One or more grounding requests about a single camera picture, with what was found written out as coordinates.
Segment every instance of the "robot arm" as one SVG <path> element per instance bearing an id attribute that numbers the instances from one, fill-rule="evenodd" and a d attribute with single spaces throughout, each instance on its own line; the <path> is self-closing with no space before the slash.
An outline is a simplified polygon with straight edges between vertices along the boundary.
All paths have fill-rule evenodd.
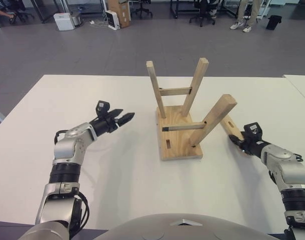
<path id="1" fill-rule="evenodd" d="M 234 135 L 229 137 L 243 152 L 257 156 L 268 168 L 285 207 L 284 215 L 289 225 L 285 233 L 292 239 L 305 239 L 305 167 L 301 163 L 302 156 L 262 140 L 263 131 L 257 122 L 245 125 L 242 135 L 244 140 Z"/>
<path id="2" fill-rule="evenodd" d="M 70 130 L 62 130 L 54 139 L 54 160 L 49 183 L 46 184 L 35 226 L 20 239 L 71 239 L 87 223 L 90 210 L 86 197 L 79 191 L 79 176 L 87 147 L 104 133 L 112 133 L 129 122 L 134 113 L 116 117 L 123 111 L 99 101 L 97 117 Z M 65 133 L 58 141 L 58 136 Z M 86 209 L 82 217 L 82 202 Z"/>

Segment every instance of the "cardboard box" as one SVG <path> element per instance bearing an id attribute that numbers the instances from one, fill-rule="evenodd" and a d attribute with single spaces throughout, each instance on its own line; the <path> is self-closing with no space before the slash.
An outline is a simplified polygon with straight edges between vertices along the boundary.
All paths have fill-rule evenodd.
<path id="1" fill-rule="evenodd" d="M 119 3 L 119 0 L 108 0 L 108 8 L 117 14 L 121 28 L 130 25 L 130 14 L 128 2 Z"/>

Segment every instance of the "person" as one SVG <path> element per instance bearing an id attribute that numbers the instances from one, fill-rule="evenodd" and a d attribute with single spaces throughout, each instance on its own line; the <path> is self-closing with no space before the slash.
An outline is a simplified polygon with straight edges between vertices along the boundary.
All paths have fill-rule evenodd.
<path id="1" fill-rule="evenodd" d="M 16 15 L 15 14 L 8 14 L 4 11 L 2 11 L 2 9 L 4 9 L 5 7 L 2 5 L 2 3 L 0 2 L 0 15 L 1 16 L 5 16 L 9 18 L 9 22 L 10 24 L 13 24 L 16 20 Z"/>
<path id="2" fill-rule="evenodd" d="M 245 8 L 246 8 L 246 5 L 248 4 L 248 1 L 249 0 L 240 1 L 237 21 L 230 27 L 231 30 L 235 30 L 244 25 L 243 19 L 244 19 Z M 259 10 L 261 8 L 261 2 L 262 2 L 262 0 L 252 0 L 250 19 L 247 21 L 247 25 L 242 30 L 244 33 L 249 33 L 252 30 L 252 25 L 254 24 L 254 22 L 257 18 L 257 15 L 259 13 Z"/>

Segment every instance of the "gray floor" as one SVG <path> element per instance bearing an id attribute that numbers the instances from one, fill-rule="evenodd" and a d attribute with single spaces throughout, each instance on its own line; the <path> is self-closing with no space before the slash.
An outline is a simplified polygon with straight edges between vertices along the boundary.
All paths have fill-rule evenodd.
<path id="1" fill-rule="evenodd" d="M 147 60 L 155 62 L 158 76 L 191 76 L 199 57 L 210 62 L 207 76 L 305 75 L 305 20 L 289 19 L 287 8 L 288 19 L 276 30 L 266 30 L 268 19 L 263 19 L 250 33 L 229 30 L 235 19 L 226 14 L 216 25 L 199 27 L 188 23 L 189 14 L 172 19 L 168 4 L 149 8 L 153 19 L 134 17 L 131 26 L 118 31 L 88 22 L 66 32 L 37 19 L 5 24 L 0 29 L 0 111 L 7 115 L 44 74 L 147 76 Z"/>

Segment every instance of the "sneaker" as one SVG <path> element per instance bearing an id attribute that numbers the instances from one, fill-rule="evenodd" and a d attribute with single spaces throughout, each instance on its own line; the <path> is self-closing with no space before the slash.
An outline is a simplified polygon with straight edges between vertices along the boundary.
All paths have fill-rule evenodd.
<path id="1" fill-rule="evenodd" d="M 252 30 L 251 26 L 246 25 L 246 27 L 242 30 L 244 33 L 249 33 Z"/>
<path id="2" fill-rule="evenodd" d="M 244 25 L 244 23 L 242 21 L 236 21 L 233 25 L 231 25 L 230 29 L 235 30 L 235 29 L 241 27 L 242 25 Z"/>

